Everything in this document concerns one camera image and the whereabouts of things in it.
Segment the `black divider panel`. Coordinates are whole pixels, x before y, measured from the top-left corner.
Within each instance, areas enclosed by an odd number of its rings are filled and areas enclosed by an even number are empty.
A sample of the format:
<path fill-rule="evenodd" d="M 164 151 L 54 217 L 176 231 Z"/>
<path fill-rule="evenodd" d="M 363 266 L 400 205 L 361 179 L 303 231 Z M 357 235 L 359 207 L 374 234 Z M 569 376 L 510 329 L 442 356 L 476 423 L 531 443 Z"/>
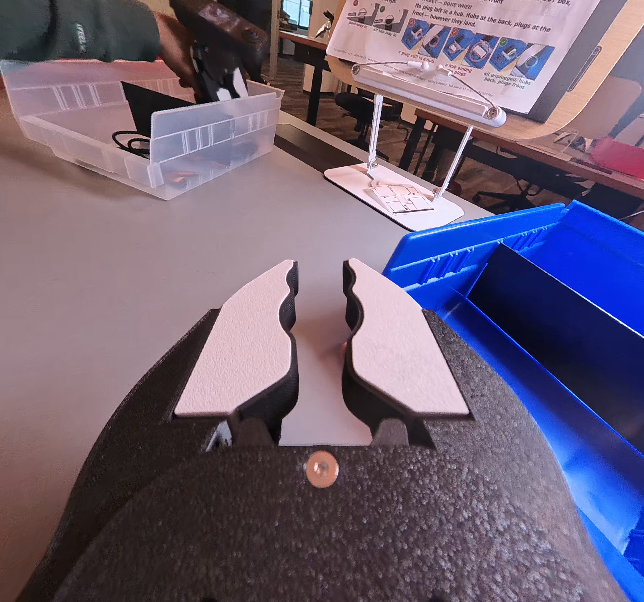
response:
<path fill-rule="evenodd" d="M 504 244 L 468 300 L 643 452 L 643 336 Z"/>
<path fill-rule="evenodd" d="M 194 106 L 195 103 L 143 88 L 133 83 L 121 82 L 137 134 L 151 137 L 151 119 L 156 112 Z"/>

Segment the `white document stand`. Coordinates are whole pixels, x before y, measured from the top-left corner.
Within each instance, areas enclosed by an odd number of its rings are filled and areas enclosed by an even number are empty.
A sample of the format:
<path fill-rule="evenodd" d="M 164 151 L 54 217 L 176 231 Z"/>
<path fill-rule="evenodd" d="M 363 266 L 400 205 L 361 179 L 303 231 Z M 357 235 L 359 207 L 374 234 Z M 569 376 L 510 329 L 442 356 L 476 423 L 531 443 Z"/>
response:
<path fill-rule="evenodd" d="M 340 2 L 330 38 L 345 1 Z M 584 110 L 642 27 L 643 0 L 628 0 L 545 122 L 536 122 L 525 116 L 509 113 L 471 86 L 468 86 L 472 91 L 471 96 L 462 95 L 461 89 L 436 87 L 434 83 L 437 76 L 450 77 L 458 81 L 460 86 L 466 86 L 452 70 L 440 64 L 411 59 L 402 62 L 401 71 L 391 72 L 379 69 L 371 62 L 345 62 L 329 56 L 326 52 L 332 73 L 350 86 L 372 92 L 375 109 L 366 160 L 363 163 L 328 169 L 324 172 L 324 177 L 409 231 L 442 227 L 452 223 L 463 217 L 464 211 L 447 198 L 446 191 L 473 128 L 479 127 L 512 142 L 525 142 L 539 140 L 567 127 Z M 440 187 L 425 189 L 418 181 L 410 181 L 394 172 L 388 165 L 378 163 L 376 146 L 383 98 L 405 102 L 417 109 L 438 115 L 439 118 L 455 120 L 464 125 L 464 136 L 457 146 L 456 155 Z M 390 214 L 366 191 L 367 188 L 380 184 L 413 186 L 430 199 L 433 210 Z"/>

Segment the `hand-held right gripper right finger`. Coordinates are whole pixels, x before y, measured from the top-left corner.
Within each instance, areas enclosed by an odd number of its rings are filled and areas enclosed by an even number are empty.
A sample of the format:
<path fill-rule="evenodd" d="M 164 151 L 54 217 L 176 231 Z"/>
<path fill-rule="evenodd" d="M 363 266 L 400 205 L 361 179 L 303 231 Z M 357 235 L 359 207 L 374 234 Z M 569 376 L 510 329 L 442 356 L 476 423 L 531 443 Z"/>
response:
<path fill-rule="evenodd" d="M 342 266 L 345 320 L 342 397 L 370 431 L 397 419 L 466 419 L 470 408 L 421 306 L 357 258 Z"/>

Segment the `blue plastic bin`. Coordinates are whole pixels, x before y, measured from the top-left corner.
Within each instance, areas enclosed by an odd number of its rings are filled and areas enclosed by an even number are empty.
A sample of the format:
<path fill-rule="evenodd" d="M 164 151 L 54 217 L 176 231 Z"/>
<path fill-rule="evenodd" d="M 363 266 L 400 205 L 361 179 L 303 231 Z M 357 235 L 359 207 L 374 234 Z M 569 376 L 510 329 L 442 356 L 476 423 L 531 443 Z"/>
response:
<path fill-rule="evenodd" d="M 506 381 L 550 444 L 600 557 L 643 600 L 643 452 L 468 300 L 504 244 L 643 335 L 643 232 L 573 202 L 403 237 L 383 274 L 436 312 Z"/>

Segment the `wooden desk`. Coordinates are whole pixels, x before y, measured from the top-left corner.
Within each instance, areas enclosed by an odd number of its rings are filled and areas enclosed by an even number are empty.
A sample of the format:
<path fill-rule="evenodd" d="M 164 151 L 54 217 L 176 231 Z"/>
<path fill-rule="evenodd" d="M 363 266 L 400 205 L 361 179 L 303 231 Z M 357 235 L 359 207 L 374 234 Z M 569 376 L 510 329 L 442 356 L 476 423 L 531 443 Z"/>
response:
<path fill-rule="evenodd" d="M 577 158 L 566 160 L 558 153 L 540 150 L 530 143 L 526 145 L 522 142 L 512 142 L 507 139 L 502 139 L 498 135 L 483 131 L 479 127 L 473 128 L 471 137 L 505 149 L 515 155 L 548 164 L 562 171 L 575 174 L 583 179 L 599 183 L 600 185 L 619 190 L 643 200 L 643 180 L 641 179 L 625 175 L 621 172 L 597 167 L 592 163 L 589 164 Z"/>

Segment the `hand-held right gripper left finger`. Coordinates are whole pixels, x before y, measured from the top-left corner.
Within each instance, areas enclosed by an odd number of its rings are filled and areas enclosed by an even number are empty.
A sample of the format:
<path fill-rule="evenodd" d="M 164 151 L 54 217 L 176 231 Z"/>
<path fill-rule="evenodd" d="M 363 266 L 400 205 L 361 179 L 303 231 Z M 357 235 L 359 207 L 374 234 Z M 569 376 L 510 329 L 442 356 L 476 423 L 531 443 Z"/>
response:
<path fill-rule="evenodd" d="M 242 286 L 219 309 L 174 414 L 260 419 L 280 431 L 297 402 L 292 327 L 299 268 L 284 260 Z"/>

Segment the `beige chair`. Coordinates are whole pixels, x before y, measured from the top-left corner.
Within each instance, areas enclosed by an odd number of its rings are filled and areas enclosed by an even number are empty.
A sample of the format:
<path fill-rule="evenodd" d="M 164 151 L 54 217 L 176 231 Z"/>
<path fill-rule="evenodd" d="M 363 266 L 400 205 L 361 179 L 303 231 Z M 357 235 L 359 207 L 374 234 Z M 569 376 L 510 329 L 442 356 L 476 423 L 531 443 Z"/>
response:
<path fill-rule="evenodd" d="M 608 75 L 584 108 L 583 137 L 597 140 L 608 136 L 642 92 L 634 80 Z"/>

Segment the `clear plastic bin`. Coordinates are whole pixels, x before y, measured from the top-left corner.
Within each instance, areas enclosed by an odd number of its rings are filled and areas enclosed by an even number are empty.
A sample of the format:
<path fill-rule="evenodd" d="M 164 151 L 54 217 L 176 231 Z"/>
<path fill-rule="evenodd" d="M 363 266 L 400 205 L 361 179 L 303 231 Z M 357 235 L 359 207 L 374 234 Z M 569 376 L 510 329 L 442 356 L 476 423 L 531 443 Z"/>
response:
<path fill-rule="evenodd" d="M 271 152 L 283 90 L 248 82 L 248 97 L 156 112 L 149 160 L 119 149 L 111 135 L 134 131 L 121 82 L 194 101 L 191 90 L 156 62 L 1 61 L 13 115 L 53 154 L 149 195 L 171 200 Z M 191 172 L 187 188 L 164 173 Z"/>

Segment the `person's left hand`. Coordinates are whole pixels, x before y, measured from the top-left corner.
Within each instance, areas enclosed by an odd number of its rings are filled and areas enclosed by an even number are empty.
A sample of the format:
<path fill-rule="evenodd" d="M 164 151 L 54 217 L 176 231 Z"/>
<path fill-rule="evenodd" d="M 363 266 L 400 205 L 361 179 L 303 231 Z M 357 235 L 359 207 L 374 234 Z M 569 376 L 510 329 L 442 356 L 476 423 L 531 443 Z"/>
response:
<path fill-rule="evenodd" d="M 160 58 L 177 75 L 184 88 L 198 91 L 197 74 L 192 60 L 194 43 L 191 34 L 173 16 L 154 11 L 160 37 Z"/>

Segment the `pink box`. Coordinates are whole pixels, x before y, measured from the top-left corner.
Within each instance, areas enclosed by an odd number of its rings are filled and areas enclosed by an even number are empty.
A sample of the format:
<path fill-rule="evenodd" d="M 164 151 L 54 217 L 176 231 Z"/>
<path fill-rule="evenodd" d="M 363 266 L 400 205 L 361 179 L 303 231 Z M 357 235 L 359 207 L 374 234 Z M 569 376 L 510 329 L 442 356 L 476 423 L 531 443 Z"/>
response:
<path fill-rule="evenodd" d="M 606 136 L 592 146 L 590 159 L 604 169 L 643 180 L 642 146 L 632 146 Z"/>

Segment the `printed instruction sheet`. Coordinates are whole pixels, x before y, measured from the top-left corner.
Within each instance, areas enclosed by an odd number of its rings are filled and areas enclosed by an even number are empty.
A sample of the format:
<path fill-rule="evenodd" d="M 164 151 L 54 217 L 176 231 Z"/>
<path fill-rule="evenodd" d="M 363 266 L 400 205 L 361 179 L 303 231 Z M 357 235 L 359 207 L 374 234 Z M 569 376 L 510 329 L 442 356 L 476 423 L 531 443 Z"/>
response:
<path fill-rule="evenodd" d="M 545 122 L 628 0 L 346 0 L 327 54 L 401 71 L 448 67 L 505 111 Z"/>

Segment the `black office chair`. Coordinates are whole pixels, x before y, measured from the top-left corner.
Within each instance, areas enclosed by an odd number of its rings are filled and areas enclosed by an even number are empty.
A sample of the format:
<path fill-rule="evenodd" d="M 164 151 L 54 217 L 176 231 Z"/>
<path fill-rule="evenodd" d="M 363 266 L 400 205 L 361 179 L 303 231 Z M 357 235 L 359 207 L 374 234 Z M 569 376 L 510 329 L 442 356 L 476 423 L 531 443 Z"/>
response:
<path fill-rule="evenodd" d="M 349 140 L 348 143 L 364 151 L 369 150 L 368 132 L 372 126 L 374 114 L 374 94 L 365 90 L 358 90 L 357 93 L 344 91 L 336 94 L 335 104 L 340 107 L 344 114 L 356 120 L 354 131 L 358 136 Z M 380 119 L 381 122 L 398 122 L 403 110 L 403 103 L 389 98 L 383 98 Z"/>

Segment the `person's left forearm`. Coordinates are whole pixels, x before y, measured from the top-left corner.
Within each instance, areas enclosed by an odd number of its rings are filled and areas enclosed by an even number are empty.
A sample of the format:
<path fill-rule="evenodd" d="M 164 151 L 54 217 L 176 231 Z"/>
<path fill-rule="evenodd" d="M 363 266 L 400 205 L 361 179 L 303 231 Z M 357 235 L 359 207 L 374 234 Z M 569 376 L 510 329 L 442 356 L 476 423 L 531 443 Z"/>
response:
<path fill-rule="evenodd" d="M 155 61 L 154 13 L 137 0 L 1 0 L 1 59 Z"/>

